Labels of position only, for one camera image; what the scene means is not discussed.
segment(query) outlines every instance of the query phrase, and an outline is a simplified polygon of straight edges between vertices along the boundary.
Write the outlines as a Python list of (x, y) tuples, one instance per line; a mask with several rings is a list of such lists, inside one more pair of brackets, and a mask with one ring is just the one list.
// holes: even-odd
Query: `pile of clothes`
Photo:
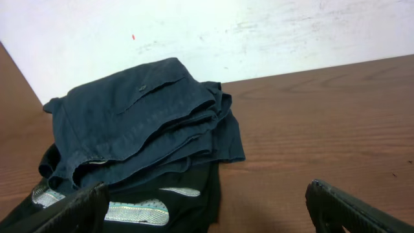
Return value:
[(176, 58), (76, 87), (43, 109), (55, 143), (31, 195), (47, 208), (98, 181), (109, 186), (104, 232), (206, 232), (217, 220), (219, 162), (245, 160), (232, 97)]

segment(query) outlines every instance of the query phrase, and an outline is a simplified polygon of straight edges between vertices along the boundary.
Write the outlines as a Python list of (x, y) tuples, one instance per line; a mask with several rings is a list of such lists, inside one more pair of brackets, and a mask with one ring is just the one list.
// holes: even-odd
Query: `black plastic object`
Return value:
[(414, 232), (414, 227), (369, 206), (329, 185), (313, 180), (306, 191), (306, 205), (317, 233)]
[(96, 183), (13, 224), (2, 233), (101, 232), (108, 206), (107, 185)]

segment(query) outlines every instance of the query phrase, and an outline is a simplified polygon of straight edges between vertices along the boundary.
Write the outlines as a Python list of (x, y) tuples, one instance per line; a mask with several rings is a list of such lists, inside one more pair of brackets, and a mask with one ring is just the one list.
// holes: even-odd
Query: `button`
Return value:
[(141, 88), (139, 89), (139, 91), (143, 91), (143, 90), (145, 90), (145, 88), (147, 88), (147, 85), (141, 86)]

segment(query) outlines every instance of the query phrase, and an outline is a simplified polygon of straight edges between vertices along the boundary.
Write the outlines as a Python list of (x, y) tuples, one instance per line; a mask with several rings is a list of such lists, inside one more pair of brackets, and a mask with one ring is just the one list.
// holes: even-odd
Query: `brown tabletop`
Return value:
[[(314, 232), (304, 197), (314, 178), (414, 225), (413, 64), (405, 56), (223, 84), (246, 161), (221, 165), (221, 211), (210, 232)], [(53, 142), (40, 103), (16, 111), (34, 98), (23, 95), (2, 103), (26, 117), (2, 116), (0, 219), (39, 181)]]

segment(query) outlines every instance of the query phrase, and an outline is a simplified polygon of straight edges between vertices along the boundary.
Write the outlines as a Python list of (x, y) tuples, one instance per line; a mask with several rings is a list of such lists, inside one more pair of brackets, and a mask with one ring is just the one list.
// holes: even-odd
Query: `black garment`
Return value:
[[(192, 188), (200, 195), (188, 197), (160, 188)], [(139, 203), (148, 199), (162, 201), (168, 209), (169, 221), (164, 226), (145, 223), (104, 221), (103, 232), (207, 232), (210, 223), (217, 220), (220, 202), (218, 164), (206, 163), (194, 166), (184, 173), (165, 173), (151, 182), (122, 192), (112, 192), (111, 201)], [(0, 223), (0, 230), (35, 214), (43, 209), (33, 203), (29, 195)]]
[[(42, 191), (45, 190), (39, 188), (33, 190), (32, 198), (39, 194), (36, 200), (45, 200), (48, 194)], [(27, 201), (29, 200), (26, 199), (20, 205), (21, 209), (13, 211), (0, 224), (2, 233), (100, 233), (108, 211), (109, 192), (106, 184), (96, 183), (55, 202), (42, 211), (37, 211), (36, 207), (31, 208)], [(19, 212), (24, 213), (24, 206), (27, 206), (26, 211), (30, 215), (13, 224), (19, 217)]]

